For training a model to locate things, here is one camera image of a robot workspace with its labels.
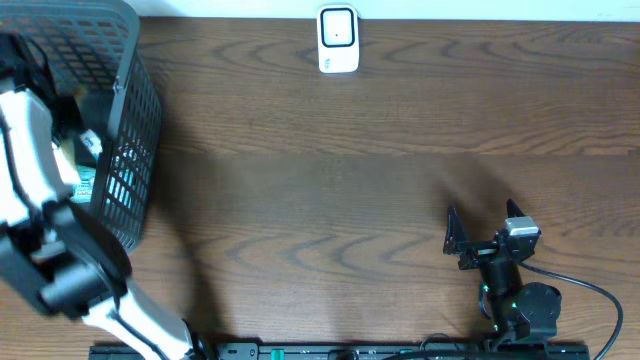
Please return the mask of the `light teal snack packet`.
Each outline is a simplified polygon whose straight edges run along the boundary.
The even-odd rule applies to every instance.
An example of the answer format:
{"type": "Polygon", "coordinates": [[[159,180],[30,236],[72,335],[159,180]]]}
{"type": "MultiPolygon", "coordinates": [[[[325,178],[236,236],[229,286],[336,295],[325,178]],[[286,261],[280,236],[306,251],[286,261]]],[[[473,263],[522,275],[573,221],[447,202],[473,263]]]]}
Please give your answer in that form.
{"type": "Polygon", "coordinates": [[[78,204],[90,203],[96,179],[96,169],[78,165],[77,173],[79,181],[73,185],[71,200],[78,204]]]}

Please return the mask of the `green Kleenex tissue packet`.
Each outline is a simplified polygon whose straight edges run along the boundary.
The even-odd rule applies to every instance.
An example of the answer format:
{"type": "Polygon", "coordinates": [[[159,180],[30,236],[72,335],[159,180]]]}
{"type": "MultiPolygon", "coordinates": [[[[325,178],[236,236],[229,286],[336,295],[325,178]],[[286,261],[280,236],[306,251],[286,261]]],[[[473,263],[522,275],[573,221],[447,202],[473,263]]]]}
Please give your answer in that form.
{"type": "Polygon", "coordinates": [[[102,141],[100,137],[93,130],[86,130],[80,134],[79,139],[85,146],[87,151],[96,159],[99,158],[103,152],[102,141]]]}

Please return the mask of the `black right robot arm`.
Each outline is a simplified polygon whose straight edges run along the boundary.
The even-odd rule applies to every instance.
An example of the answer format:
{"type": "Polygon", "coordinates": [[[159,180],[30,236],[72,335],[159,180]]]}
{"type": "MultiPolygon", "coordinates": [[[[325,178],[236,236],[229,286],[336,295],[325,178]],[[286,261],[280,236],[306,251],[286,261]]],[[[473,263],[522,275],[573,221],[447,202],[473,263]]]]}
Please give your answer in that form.
{"type": "Polygon", "coordinates": [[[456,256],[459,269],[480,272],[480,307],[497,327],[500,343],[544,343],[557,335],[562,296],[553,286],[522,281],[519,267],[535,254],[541,230],[513,200],[506,208],[503,228],[490,240],[473,241],[449,207],[443,253],[456,256]]]}

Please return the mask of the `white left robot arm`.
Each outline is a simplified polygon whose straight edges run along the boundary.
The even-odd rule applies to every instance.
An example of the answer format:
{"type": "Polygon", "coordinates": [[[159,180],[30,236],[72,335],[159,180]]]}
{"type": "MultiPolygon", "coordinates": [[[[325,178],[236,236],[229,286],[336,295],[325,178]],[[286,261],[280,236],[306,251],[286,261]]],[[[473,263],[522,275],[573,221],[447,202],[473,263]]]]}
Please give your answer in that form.
{"type": "Polygon", "coordinates": [[[55,157],[85,132],[46,53],[1,35],[1,276],[35,310],[102,329],[145,359],[212,359],[188,323],[132,278],[114,234],[72,200],[55,157]]]}

